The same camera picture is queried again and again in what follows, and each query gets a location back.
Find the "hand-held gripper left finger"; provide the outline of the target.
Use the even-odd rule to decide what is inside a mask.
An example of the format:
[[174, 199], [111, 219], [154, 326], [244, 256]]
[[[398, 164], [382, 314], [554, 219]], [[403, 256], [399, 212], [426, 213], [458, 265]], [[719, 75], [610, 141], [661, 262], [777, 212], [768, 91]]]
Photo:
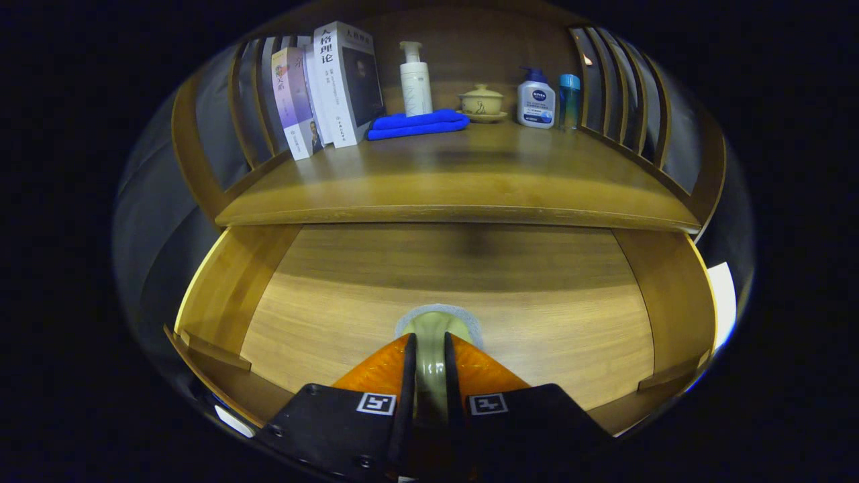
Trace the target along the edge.
[[307, 383], [255, 441], [325, 482], [395, 482], [406, 461], [417, 337], [398, 337], [332, 386]]

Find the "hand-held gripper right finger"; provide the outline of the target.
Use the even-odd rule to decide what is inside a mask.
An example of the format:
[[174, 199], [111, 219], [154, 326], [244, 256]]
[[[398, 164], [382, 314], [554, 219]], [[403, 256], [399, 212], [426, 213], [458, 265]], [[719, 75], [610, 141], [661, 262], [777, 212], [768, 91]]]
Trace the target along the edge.
[[576, 480], [614, 442], [559, 385], [530, 385], [451, 333], [444, 355], [458, 479]]

